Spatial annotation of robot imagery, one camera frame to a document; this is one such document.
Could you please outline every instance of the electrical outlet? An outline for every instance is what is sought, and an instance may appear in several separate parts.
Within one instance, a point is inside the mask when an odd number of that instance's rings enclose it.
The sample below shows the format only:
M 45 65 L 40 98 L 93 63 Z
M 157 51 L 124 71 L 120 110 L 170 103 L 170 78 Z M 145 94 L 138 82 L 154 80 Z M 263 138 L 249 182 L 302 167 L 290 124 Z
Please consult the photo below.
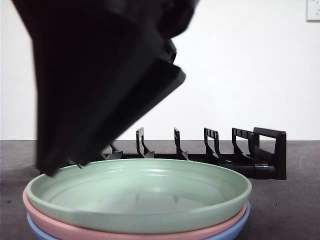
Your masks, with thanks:
M 306 20 L 308 22 L 320 22 L 320 0 L 306 1 Z

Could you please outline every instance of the stack of plates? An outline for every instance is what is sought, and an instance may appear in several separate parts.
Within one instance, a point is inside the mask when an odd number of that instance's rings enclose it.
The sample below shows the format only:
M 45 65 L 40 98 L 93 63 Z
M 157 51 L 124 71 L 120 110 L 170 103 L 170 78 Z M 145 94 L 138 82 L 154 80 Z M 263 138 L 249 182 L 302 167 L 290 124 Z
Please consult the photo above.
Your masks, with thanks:
M 247 178 L 223 167 L 121 159 L 40 175 L 23 202 L 40 240 L 231 240 L 250 192 Z

